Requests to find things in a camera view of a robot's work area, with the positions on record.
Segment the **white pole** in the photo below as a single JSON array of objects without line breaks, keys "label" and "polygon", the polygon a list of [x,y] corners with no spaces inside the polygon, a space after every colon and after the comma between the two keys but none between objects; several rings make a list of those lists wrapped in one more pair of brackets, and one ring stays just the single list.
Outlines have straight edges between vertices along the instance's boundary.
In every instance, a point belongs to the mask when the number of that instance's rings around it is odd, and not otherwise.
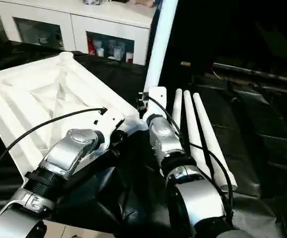
[{"label": "white pole", "polygon": [[[236,190],[237,189],[236,180],[234,178],[234,175],[228,169],[224,155],[223,155],[221,148],[218,144],[217,138],[216,138],[215,133],[213,131],[213,128],[212,128],[211,122],[208,118],[207,112],[205,111],[205,108],[204,108],[204,105],[203,105],[202,100],[200,98],[200,95],[198,93],[193,94],[193,99],[194,99],[194,102],[195,102],[195,105],[197,108],[197,112],[198,112],[198,115],[200,118],[200,122],[201,122],[201,126],[203,129],[205,141],[207,143],[207,147],[211,152],[213,152],[216,155],[216,157],[223,164],[224,168],[227,171],[229,179],[231,180],[232,188],[233,188],[233,190]],[[224,176],[224,173],[223,173],[222,169],[220,168],[220,166],[218,165],[218,163],[215,161],[215,159],[213,159],[213,157],[211,155],[210,155],[210,157],[211,157],[211,162],[212,162],[213,169],[214,169],[214,180],[223,192],[227,192],[228,187],[227,187],[227,182],[226,182],[226,178]]]},{"label": "white pole", "polygon": [[[185,113],[187,115],[189,141],[195,145],[202,146],[190,92],[186,90],[184,91],[183,95],[184,95]],[[199,167],[199,169],[202,170],[207,176],[211,178],[210,170],[205,162],[203,150],[190,146],[190,151],[192,157],[197,162],[197,166]]]},{"label": "white pole", "polygon": [[177,123],[178,127],[180,128],[181,125],[181,108],[182,108],[182,89],[178,88],[175,91],[174,103],[173,103],[173,110],[172,110],[172,118]]},{"label": "white pole", "polygon": [[167,51],[172,24],[179,0],[163,0],[154,43],[151,51],[151,58],[147,77],[144,85],[144,92],[149,87],[158,86],[162,71],[165,53]]}]

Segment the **red bottle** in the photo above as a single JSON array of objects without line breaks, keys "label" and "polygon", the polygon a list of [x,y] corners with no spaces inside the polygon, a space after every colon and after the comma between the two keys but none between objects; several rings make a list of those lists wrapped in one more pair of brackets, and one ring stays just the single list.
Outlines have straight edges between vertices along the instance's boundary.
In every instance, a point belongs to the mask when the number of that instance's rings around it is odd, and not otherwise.
[{"label": "red bottle", "polygon": [[96,51],[93,45],[93,39],[90,36],[87,37],[87,44],[88,44],[88,53],[92,56],[95,56]]}]

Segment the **floor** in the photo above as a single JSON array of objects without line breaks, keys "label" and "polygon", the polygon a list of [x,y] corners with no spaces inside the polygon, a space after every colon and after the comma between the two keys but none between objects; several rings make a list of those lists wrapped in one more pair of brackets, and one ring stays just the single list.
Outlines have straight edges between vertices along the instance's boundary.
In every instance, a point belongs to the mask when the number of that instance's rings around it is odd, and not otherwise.
[{"label": "floor", "polygon": [[97,232],[60,223],[44,221],[48,227],[45,238],[113,238],[112,234]]}]

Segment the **wire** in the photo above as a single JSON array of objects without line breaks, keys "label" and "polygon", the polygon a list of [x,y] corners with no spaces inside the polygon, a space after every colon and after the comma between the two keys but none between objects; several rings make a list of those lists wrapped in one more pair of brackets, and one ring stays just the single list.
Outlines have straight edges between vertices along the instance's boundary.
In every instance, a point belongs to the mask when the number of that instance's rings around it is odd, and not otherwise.
[{"label": "wire", "polygon": [[215,73],[215,71],[214,71],[213,69],[212,69],[212,72],[213,72],[213,74],[214,74],[218,79],[221,79],[221,77],[218,76],[217,73]]},{"label": "wire", "polygon": [[[203,147],[199,146],[199,145],[195,145],[191,142],[189,142],[189,144],[193,147],[196,147],[198,149],[201,150],[205,150]],[[229,200],[229,205],[232,207],[233,206],[233,187],[232,187],[232,182],[231,179],[228,176],[228,173],[226,171],[226,168],[224,167],[224,165],[222,164],[222,162],[218,159],[218,157],[216,157],[216,155],[210,151],[210,150],[206,150],[212,157],[213,159],[217,162],[218,166],[221,168],[221,170],[223,171],[223,174],[225,176],[226,182],[227,182],[227,187],[228,187],[228,200]]]},{"label": "wire", "polygon": [[218,185],[213,181],[213,179],[211,179],[206,173],[204,173],[202,170],[200,170],[200,173],[213,185],[213,187],[217,190],[217,192],[219,193],[219,195],[222,198],[223,201],[223,205],[226,211],[226,220],[229,222],[229,224],[231,225],[231,227],[233,227],[233,210],[232,210],[232,206],[230,205],[230,203],[227,201],[227,198],[225,197],[224,193],[222,192],[222,190],[218,187]]},{"label": "wire", "polygon": [[148,99],[152,100],[154,103],[156,103],[158,105],[158,107],[160,107],[161,110],[164,111],[164,113],[167,115],[167,117],[170,119],[170,121],[172,122],[172,124],[174,125],[174,127],[177,129],[178,133],[179,133],[179,138],[181,138],[181,140],[183,140],[183,134],[180,130],[180,128],[178,127],[178,124],[175,122],[175,120],[172,118],[172,116],[169,114],[169,112],[167,112],[167,110],[154,98],[148,96]]},{"label": "wire", "polygon": [[7,148],[6,150],[0,155],[0,162],[1,160],[4,158],[4,156],[9,152],[9,150],[15,146],[20,140],[22,140],[23,138],[25,138],[27,135],[31,134],[32,132],[36,131],[37,129],[47,125],[47,124],[50,124],[50,123],[53,123],[55,121],[58,121],[58,120],[61,120],[61,119],[64,119],[64,118],[68,118],[68,117],[71,117],[71,116],[74,116],[74,115],[77,115],[77,114],[81,114],[81,113],[86,113],[86,112],[92,112],[92,111],[100,111],[101,113],[104,113],[105,111],[107,111],[106,108],[91,108],[91,109],[85,109],[85,110],[80,110],[80,111],[77,111],[77,112],[73,112],[73,113],[69,113],[69,114],[66,114],[66,115],[63,115],[63,116],[60,116],[60,117],[57,117],[57,118],[53,118],[51,120],[48,120],[44,123],[41,123],[35,127],[33,127],[32,129],[28,130],[26,133],[24,133],[23,135],[21,135],[20,137],[18,137],[15,141],[13,141]]},{"label": "wire", "polygon": [[[173,125],[175,126],[175,128],[176,128],[177,131],[178,131],[178,133],[176,133],[176,135],[177,135],[180,139],[183,139],[183,134],[182,134],[180,128],[178,127],[177,123],[176,123],[175,120],[172,118],[172,116],[167,112],[167,110],[166,110],[159,102],[157,102],[156,99],[154,99],[154,98],[152,98],[152,97],[149,97],[149,96],[148,96],[148,98],[149,98],[150,100],[152,100],[154,103],[156,103],[156,104],[160,107],[160,109],[162,109],[162,110],[166,113],[167,117],[171,120],[171,122],[173,123]],[[226,182],[227,182],[227,188],[228,188],[228,205],[229,205],[230,207],[232,207],[232,206],[233,206],[233,187],[232,187],[231,180],[230,180],[230,178],[229,178],[229,176],[228,176],[228,173],[227,173],[225,167],[223,166],[222,162],[216,157],[216,155],[215,155],[212,151],[210,151],[210,150],[208,150],[208,149],[204,149],[202,146],[195,145],[195,144],[193,144],[193,143],[191,143],[191,142],[189,142],[189,145],[194,146],[194,147],[196,147],[196,148],[198,148],[198,149],[201,149],[201,150],[203,150],[203,151],[208,152],[208,153],[213,157],[213,159],[217,162],[217,164],[219,165],[219,167],[221,168],[221,170],[222,170],[223,173],[224,173],[224,176],[225,176],[225,179],[226,179]]]}]

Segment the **black fabric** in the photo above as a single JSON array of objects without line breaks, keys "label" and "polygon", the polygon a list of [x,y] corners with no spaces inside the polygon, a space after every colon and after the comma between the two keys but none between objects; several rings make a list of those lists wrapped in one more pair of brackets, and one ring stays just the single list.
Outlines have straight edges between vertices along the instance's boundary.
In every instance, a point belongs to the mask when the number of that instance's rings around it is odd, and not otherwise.
[{"label": "black fabric", "polygon": [[[58,54],[27,44],[0,48],[0,70]],[[144,67],[77,54],[75,59],[132,105]],[[287,238],[287,94],[167,68],[161,83],[173,105],[177,87],[199,92],[238,189],[235,227],[255,238]],[[0,140],[0,154],[4,149]],[[0,167],[0,206],[22,184],[10,157]],[[53,221],[117,237],[173,237],[164,180],[147,132],[136,132],[74,176]]]}]

